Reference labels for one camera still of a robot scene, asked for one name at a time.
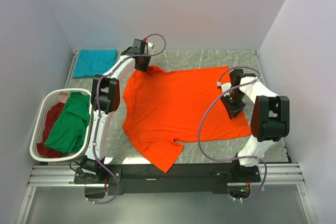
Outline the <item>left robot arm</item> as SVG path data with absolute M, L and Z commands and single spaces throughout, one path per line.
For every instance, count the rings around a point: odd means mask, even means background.
M 154 44 L 147 38 L 135 39 L 133 45 L 124 50 L 114 66 L 104 74 L 93 78 L 91 105 L 92 127 L 88 148 L 80 162 L 81 169 L 91 182 L 104 179 L 105 170 L 100 167 L 105 156 L 105 142 L 108 127 L 121 100 L 120 82 L 132 70 L 147 71 Z

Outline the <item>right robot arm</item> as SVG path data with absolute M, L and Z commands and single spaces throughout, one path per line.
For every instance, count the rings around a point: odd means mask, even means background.
M 225 71 L 229 82 L 217 82 L 217 87 L 224 95 L 220 98 L 230 119 L 240 115 L 245 107 L 243 98 L 247 96 L 254 104 L 250 131 L 251 136 L 244 148 L 232 161 L 230 175 L 241 182 L 246 177 L 258 173 L 258 163 L 265 152 L 290 130 L 290 101 L 287 96 L 280 96 L 263 85 L 260 73 L 245 73 L 243 67 L 233 67 Z

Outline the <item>orange t-shirt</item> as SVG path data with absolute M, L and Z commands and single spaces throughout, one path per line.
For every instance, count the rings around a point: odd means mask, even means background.
M 134 71 L 123 92 L 127 114 L 123 130 L 134 148 L 167 173 L 183 143 L 230 140 L 251 134 L 243 113 L 229 119 L 221 102 L 206 110 L 221 94 L 217 80 L 229 81 L 227 66 L 164 71 L 150 66 Z

